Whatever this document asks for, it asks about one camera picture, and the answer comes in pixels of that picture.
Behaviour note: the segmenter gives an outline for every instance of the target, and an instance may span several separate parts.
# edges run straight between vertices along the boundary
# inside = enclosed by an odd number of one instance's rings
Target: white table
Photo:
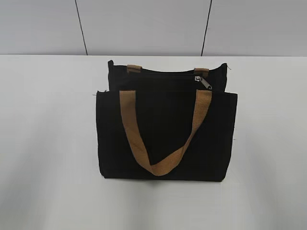
[[[239,95],[221,183],[104,179],[95,96],[107,61],[216,68]],[[0,230],[307,228],[306,57],[0,56]]]

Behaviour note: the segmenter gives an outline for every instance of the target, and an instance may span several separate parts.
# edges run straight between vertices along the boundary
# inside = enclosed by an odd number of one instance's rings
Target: bag
[[[227,64],[209,70],[195,68],[184,72],[158,72],[144,69],[141,66],[115,66],[108,62],[109,89],[119,90],[188,90],[213,89],[224,92],[227,82]]]
[[[224,179],[231,157],[236,94],[215,91],[214,84],[210,91],[192,85],[185,90],[155,90],[147,81],[137,80],[112,88],[113,83],[111,91],[96,95],[99,168],[105,178]],[[124,85],[131,88],[118,90]]]

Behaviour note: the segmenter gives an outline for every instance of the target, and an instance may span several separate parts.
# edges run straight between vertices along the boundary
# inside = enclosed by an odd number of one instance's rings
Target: brown strap
[[[207,78],[208,74],[209,74],[209,69],[205,69],[205,68],[195,68],[194,69],[194,75],[196,76]]]
[[[135,111],[135,91],[119,91],[120,112],[131,151],[137,163],[153,175],[162,176],[172,171],[181,161],[194,134],[202,124],[212,98],[211,91],[196,91],[192,131],[187,142],[157,164],[150,165],[146,147],[141,138]]]
[[[140,73],[141,69],[142,69],[142,66],[127,65],[127,73],[129,72]]]

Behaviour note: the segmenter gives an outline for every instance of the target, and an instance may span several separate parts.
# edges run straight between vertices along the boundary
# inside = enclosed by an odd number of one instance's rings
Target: zipper
[[[200,81],[204,85],[204,87],[206,87],[208,90],[212,90],[212,85],[210,85],[204,78],[200,76],[195,76],[194,80]]]

